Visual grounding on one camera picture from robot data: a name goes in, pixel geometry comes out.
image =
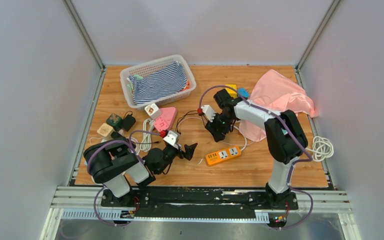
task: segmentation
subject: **orange power strip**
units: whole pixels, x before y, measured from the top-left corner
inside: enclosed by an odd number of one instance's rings
[[[208,166],[220,164],[224,161],[236,158],[242,154],[238,146],[229,147],[223,150],[215,151],[205,156]]]

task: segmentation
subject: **white plastic basket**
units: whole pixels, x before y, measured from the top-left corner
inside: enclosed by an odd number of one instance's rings
[[[148,75],[151,75],[167,67],[168,65],[174,62],[179,62],[183,65],[184,74],[186,75],[187,80],[189,81],[189,89],[169,95],[169,96],[161,97],[157,100],[136,105],[136,103],[133,101],[132,93],[127,87],[129,83],[127,80],[128,76],[137,74],[142,77],[146,77]],[[187,98],[189,97],[191,92],[197,87],[197,83],[195,82],[195,78],[194,78],[194,75],[192,75],[191,69],[189,68],[185,59],[180,55],[166,56],[157,60],[145,62],[136,66],[131,66],[126,69],[123,69],[120,72],[120,82],[121,82],[121,87],[123,88],[124,97],[126,98],[128,106],[139,111],[144,111],[145,107],[152,103],[155,103],[157,106],[162,106],[164,104],[168,104],[180,99]]]

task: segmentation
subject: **wooden table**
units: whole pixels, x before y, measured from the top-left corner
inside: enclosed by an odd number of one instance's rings
[[[127,66],[110,66],[106,71],[102,89],[97,102],[91,127],[86,141],[85,149],[90,146],[91,137],[100,137],[97,129],[105,123],[110,114],[115,113],[124,116],[125,112],[133,111],[136,124],[130,130],[141,130],[143,121],[148,117],[144,111],[137,111],[130,108],[124,97],[120,84],[120,71]],[[296,82],[292,66],[203,66],[192,65],[190,69],[195,77],[197,87],[189,97],[178,100],[161,107],[176,107],[177,117],[181,117],[188,111],[196,110],[202,93],[211,86],[223,84],[236,84],[238,88],[245,88],[250,93],[260,77],[270,69],[274,69],[283,76]],[[220,89],[210,91],[204,98],[203,104],[210,104],[216,111],[220,112],[213,100],[213,95]],[[306,114],[298,115],[299,122],[308,138],[313,140],[313,133]],[[175,158],[167,175],[156,175],[156,181],[151,186],[231,186],[231,187],[261,187],[269,181],[272,173],[273,158],[269,153],[267,141],[256,142],[246,147],[242,155],[230,161],[209,167],[206,164],[205,155],[227,148],[228,145],[221,142],[214,142],[211,134],[203,126],[203,122],[197,119],[188,119],[183,122],[179,131],[181,138],[179,143],[191,145],[198,143],[193,159]],[[134,135],[139,141],[142,134]],[[158,136],[152,136],[152,141],[161,140]],[[100,140],[92,139],[92,144]],[[244,138],[238,131],[229,133],[225,139],[228,143],[243,145]],[[153,148],[164,148],[164,143],[153,144]],[[87,173],[83,158],[77,178],[76,185],[91,185],[93,181]],[[297,164],[293,176],[292,185],[295,187],[327,187],[328,183],[320,162],[308,162]]]

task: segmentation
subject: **striped shirt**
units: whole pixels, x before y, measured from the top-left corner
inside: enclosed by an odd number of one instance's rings
[[[188,80],[179,62],[173,62],[140,80],[132,75],[128,78],[133,88],[133,101],[137,105],[176,94],[185,88]]]

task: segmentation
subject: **pink towel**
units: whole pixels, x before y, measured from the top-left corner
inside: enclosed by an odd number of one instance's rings
[[[273,69],[258,80],[249,99],[271,110],[292,110],[295,113],[306,113],[312,118],[318,116],[313,100],[306,95],[306,91]],[[239,124],[239,132],[256,142],[266,137],[266,131],[248,121]]]

